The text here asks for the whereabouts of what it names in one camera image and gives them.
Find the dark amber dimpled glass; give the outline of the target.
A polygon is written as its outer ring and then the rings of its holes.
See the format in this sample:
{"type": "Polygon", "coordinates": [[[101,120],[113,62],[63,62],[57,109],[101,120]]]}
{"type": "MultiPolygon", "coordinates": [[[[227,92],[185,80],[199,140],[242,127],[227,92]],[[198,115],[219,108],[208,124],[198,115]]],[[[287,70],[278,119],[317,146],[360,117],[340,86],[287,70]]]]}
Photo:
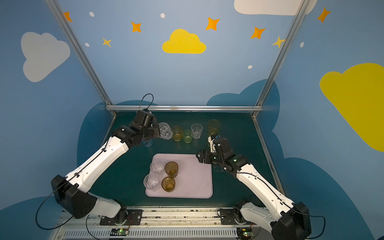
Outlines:
{"type": "Polygon", "coordinates": [[[165,177],[162,180],[162,188],[164,191],[170,193],[175,189],[176,181],[174,178],[171,177],[165,177]]]}
{"type": "Polygon", "coordinates": [[[165,172],[170,178],[176,178],[178,175],[179,166],[176,162],[168,162],[165,165],[165,172]]]}

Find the left green circuit board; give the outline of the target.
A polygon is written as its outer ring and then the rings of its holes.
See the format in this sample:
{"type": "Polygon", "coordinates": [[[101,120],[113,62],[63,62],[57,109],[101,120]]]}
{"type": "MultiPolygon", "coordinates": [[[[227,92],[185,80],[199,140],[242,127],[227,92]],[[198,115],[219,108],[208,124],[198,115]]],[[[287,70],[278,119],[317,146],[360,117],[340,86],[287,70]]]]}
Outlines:
{"type": "Polygon", "coordinates": [[[112,229],[110,232],[110,237],[126,237],[128,234],[129,234],[128,228],[112,229]]]}

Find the frosted blue tall cup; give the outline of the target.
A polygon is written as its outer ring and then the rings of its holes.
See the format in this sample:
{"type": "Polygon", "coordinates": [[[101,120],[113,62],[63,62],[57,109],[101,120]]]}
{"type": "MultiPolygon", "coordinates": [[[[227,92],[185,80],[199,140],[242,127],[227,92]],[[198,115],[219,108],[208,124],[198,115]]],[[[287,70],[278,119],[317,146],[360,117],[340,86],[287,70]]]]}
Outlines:
{"type": "Polygon", "coordinates": [[[143,146],[149,148],[153,145],[153,140],[146,140],[142,142],[143,146]]]}

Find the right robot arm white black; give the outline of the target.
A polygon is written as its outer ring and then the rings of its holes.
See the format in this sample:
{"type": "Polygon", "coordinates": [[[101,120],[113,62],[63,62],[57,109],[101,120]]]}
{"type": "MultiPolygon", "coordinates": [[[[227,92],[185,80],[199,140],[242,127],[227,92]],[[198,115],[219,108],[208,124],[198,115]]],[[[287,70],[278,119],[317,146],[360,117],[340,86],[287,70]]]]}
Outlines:
{"type": "Polygon", "coordinates": [[[264,204],[257,207],[241,201],[234,206],[238,224],[253,223],[270,232],[275,240],[305,240],[311,233],[309,209],[294,203],[272,186],[243,155],[235,154],[224,137],[209,137],[210,149],[200,150],[196,158],[202,164],[220,166],[247,186],[264,204]]]}

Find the aluminium rail front base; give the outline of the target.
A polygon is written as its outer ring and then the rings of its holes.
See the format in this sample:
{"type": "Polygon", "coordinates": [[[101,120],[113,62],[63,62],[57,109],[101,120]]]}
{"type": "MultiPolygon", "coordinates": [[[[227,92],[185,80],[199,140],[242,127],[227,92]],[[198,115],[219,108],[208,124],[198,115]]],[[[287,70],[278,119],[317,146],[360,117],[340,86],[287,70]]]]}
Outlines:
{"type": "Polygon", "coordinates": [[[51,240],[237,240],[237,228],[249,228],[252,240],[271,240],[272,234],[253,223],[222,225],[220,207],[129,207],[143,210],[138,226],[101,226],[102,216],[70,219],[63,212],[51,240]],[[112,229],[128,228],[126,237],[110,237],[112,229]]]}

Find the aluminium frame horizontal bar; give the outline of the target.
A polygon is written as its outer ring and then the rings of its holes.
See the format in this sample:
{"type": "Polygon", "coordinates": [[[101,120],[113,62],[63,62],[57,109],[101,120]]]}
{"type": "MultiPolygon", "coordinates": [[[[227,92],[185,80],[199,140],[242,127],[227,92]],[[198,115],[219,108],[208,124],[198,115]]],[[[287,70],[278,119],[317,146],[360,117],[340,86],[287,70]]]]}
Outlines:
{"type": "Polygon", "coordinates": [[[132,112],[138,109],[149,109],[158,112],[261,112],[262,106],[139,106],[139,105],[107,105],[107,111],[132,112]]]}

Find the clear faceted glass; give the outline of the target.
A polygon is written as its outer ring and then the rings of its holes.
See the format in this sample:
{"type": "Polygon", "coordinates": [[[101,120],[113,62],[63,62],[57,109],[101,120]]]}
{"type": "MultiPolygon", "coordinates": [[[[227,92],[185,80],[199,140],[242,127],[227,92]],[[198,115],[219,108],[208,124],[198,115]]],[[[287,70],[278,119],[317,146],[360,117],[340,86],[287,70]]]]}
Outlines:
{"type": "Polygon", "coordinates": [[[169,124],[159,123],[158,126],[161,139],[170,140],[173,138],[173,131],[169,124]]]}
{"type": "Polygon", "coordinates": [[[164,161],[152,161],[150,165],[150,173],[160,177],[164,176],[166,174],[165,165],[166,163],[164,161]]]}
{"type": "Polygon", "coordinates": [[[144,186],[148,191],[157,191],[160,188],[160,177],[157,174],[148,174],[144,178],[144,186]]]}

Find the right green circuit board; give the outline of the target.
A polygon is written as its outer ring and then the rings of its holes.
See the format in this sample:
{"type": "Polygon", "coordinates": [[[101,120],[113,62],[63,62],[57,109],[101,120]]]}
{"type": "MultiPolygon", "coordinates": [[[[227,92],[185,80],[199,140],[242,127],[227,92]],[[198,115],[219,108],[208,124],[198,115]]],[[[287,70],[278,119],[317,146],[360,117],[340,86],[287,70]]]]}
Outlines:
{"type": "Polygon", "coordinates": [[[237,228],[237,240],[251,240],[255,236],[252,229],[237,228]]]}

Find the aluminium frame left post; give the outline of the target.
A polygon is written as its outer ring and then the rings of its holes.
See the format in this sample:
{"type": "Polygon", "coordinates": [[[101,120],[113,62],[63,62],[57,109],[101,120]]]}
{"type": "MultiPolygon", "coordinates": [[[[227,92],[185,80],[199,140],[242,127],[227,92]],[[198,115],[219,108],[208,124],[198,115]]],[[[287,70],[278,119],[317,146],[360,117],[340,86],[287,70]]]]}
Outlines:
{"type": "Polygon", "coordinates": [[[72,48],[74,49],[77,57],[79,58],[80,62],[82,63],[84,69],[86,70],[88,76],[90,77],[92,83],[96,87],[98,93],[100,94],[101,98],[103,99],[106,106],[112,105],[112,101],[110,97],[108,96],[100,78],[98,77],[95,69],[93,68],[90,60],[88,59],[80,41],[78,40],[75,32],[73,31],[69,21],[66,19],[64,12],[62,11],[62,8],[58,1],[52,1],[52,0],[45,0],[47,6],[49,7],[51,13],[55,17],[56,21],[58,22],[59,26],[61,27],[63,33],[67,37],[68,41],[70,42],[72,48]]]}

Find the yellow amber smooth glass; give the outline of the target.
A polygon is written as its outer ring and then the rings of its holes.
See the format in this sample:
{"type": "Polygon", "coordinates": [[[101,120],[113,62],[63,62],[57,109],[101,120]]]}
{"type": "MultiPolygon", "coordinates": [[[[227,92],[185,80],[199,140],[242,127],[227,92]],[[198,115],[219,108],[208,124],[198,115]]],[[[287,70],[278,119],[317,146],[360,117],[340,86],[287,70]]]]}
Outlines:
{"type": "Polygon", "coordinates": [[[175,142],[179,142],[183,139],[183,128],[181,126],[173,126],[172,132],[173,132],[173,140],[175,142]]]}

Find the lilac plastic tray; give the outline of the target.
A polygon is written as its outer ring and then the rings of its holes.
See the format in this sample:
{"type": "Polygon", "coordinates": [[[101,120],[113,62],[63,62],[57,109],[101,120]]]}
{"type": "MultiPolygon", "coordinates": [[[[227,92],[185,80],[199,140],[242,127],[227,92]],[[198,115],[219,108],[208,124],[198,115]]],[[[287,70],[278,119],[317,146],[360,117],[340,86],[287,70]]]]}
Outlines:
{"type": "Polygon", "coordinates": [[[172,192],[166,192],[162,186],[162,180],[167,176],[165,172],[161,177],[155,177],[158,183],[149,187],[148,180],[144,181],[146,195],[152,198],[189,198],[209,199],[213,195],[212,167],[201,164],[195,155],[188,154],[156,154],[152,165],[157,163],[176,162],[179,166],[176,186],[172,192]]]}

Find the green circuit board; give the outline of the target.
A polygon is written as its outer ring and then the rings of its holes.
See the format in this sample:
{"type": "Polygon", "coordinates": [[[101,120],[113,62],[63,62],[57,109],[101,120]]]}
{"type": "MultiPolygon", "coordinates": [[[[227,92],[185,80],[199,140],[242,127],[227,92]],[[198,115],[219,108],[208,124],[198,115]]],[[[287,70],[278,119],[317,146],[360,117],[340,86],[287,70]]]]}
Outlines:
{"type": "Polygon", "coordinates": [[[251,240],[255,236],[252,229],[237,228],[237,240],[251,240]]]}
{"type": "Polygon", "coordinates": [[[126,237],[128,234],[129,234],[128,228],[112,229],[110,232],[110,237],[126,237]]]}

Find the aluminium frame right post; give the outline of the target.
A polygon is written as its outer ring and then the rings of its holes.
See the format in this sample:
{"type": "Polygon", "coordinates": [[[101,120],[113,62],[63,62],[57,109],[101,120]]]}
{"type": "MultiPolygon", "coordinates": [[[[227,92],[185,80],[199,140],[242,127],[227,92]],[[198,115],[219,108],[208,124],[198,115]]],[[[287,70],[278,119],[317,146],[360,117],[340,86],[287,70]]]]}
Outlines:
{"type": "Polygon", "coordinates": [[[304,0],[299,5],[298,11],[292,21],[292,24],[288,30],[288,33],[286,35],[286,40],[283,43],[283,46],[280,48],[278,56],[275,60],[275,63],[272,67],[272,70],[269,74],[269,77],[267,78],[266,83],[264,84],[262,91],[258,97],[256,107],[258,107],[260,110],[253,111],[252,112],[252,118],[256,120],[256,117],[259,112],[263,110],[263,104],[268,96],[268,93],[270,92],[270,89],[278,76],[278,73],[283,65],[283,62],[290,50],[290,47],[307,15],[307,9],[310,8],[310,4],[312,1],[310,0],[304,0]]]}

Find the pale green small glass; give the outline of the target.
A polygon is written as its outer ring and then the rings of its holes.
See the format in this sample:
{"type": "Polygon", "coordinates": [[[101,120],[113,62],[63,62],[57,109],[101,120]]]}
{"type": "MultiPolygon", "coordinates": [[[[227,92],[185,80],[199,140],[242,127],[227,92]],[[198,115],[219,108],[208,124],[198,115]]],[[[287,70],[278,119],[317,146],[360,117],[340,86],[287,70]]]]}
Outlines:
{"type": "Polygon", "coordinates": [[[191,130],[183,131],[183,140],[186,144],[189,144],[193,140],[193,132],[191,130]]]}

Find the aluminium frame post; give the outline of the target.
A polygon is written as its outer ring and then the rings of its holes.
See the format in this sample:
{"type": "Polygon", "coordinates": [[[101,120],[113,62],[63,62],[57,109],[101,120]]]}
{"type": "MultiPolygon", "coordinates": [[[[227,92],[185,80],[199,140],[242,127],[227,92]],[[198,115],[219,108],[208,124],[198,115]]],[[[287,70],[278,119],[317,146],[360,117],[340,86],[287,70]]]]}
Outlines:
{"type": "Polygon", "coordinates": [[[278,56],[275,60],[275,63],[272,67],[272,70],[269,74],[269,77],[267,78],[266,83],[264,84],[262,91],[258,97],[256,107],[258,107],[260,110],[253,111],[252,112],[252,118],[256,120],[256,117],[259,112],[263,110],[263,104],[268,96],[268,93],[270,92],[270,89],[278,76],[278,73],[283,65],[283,62],[290,50],[290,47],[307,15],[307,9],[310,8],[310,4],[312,1],[310,0],[304,0],[299,5],[298,11],[292,21],[292,24],[288,30],[288,33],[286,35],[286,40],[283,43],[283,46],[280,48],[278,56]]]}
{"type": "Polygon", "coordinates": [[[93,68],[90,60],[88,59],[80,41],[78,40],[75,32],[73,31],[69,21],[66,19],[64,12],[62,11],[62,8],[58,1],[52,1],[52,0],[45,0],[47,6],[49,7],[51,13],[55,17],[56,21],[58,22],[59,26],[61,27],[63,33],[67,37],[68,41],[70,42],[72,48],[74,49],[77,57],[79,58],[80,62],[82,63],[84,69],[86,70],[88,76],[90,77],[92,83],[96,87],[98,93],[100,94],[101,98],[103,99],[106,106],[112,105],[112,101],[110,97],[108,96],[100,78],[98,77],[95,69],[93,68]]]}

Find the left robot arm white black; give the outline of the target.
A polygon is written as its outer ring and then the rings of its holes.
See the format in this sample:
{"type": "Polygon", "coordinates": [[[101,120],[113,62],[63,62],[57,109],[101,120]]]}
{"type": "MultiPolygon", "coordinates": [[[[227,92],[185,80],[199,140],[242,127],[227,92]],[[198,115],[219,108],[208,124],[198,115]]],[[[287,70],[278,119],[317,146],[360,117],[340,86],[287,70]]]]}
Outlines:
{"type": "Polygon", "coordinates": [[[127,219],[126,207],[111,199],[91,194],[96,180],[123,154],[143,141],[160,137],[159,126],[152,123],[139,129],[135,123],[121,126],[106,143],[77,169],[65,177],[57,175],[51,185],[56,202],[74,218],[98,215],[122,224],[127,219]]]}

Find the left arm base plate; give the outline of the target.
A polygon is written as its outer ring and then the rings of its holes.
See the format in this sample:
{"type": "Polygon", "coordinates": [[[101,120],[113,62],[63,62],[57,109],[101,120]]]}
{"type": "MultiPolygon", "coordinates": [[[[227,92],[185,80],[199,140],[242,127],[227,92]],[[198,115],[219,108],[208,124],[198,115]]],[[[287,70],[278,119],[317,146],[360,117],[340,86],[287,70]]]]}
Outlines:
{"type": "Polygon", "coordinates": [[[102,216],[101,226],[138,226],[141,223],[143,210],[123,209],[114,218],[102,216]]]}

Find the tall green yellow glass rear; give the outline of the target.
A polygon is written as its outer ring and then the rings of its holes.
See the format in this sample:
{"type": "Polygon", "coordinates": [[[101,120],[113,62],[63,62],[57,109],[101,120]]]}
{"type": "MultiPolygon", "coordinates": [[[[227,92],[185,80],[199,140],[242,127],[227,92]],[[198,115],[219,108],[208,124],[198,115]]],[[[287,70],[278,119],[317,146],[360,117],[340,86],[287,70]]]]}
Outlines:
{"type": "Polygon", "coordinates": [[[208,134],[216,138],[220,134],[220,127],[221,127],[221,123],[218,120],[216,119],[209,120],[208,134]]]}

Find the clear smooth glass rear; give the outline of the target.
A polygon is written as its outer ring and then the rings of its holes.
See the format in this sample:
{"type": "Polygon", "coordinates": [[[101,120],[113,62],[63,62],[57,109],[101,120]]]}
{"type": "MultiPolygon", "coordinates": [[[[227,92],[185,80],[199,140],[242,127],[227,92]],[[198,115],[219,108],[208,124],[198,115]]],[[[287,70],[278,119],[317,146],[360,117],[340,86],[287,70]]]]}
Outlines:
{"type": "Polygon", "coordinates": [[[203,129],[204,128],[201,124],[196,123],[196,124],[191,125],[191,131],[193,133],[193,138],[195,140],[198,140],[201,138],[202,133],[203,133],[203,129]]]}

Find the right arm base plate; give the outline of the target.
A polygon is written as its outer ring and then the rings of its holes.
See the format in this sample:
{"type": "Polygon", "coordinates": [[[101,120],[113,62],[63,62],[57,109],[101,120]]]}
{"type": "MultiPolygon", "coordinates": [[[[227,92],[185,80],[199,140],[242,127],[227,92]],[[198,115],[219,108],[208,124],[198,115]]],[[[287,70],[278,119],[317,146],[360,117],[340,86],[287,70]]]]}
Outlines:
{"type": "Polygon", "coordinates": [[[238,213],[234,209],[218,209],[218,216],[222,225],[238,225],[238,213]]]}

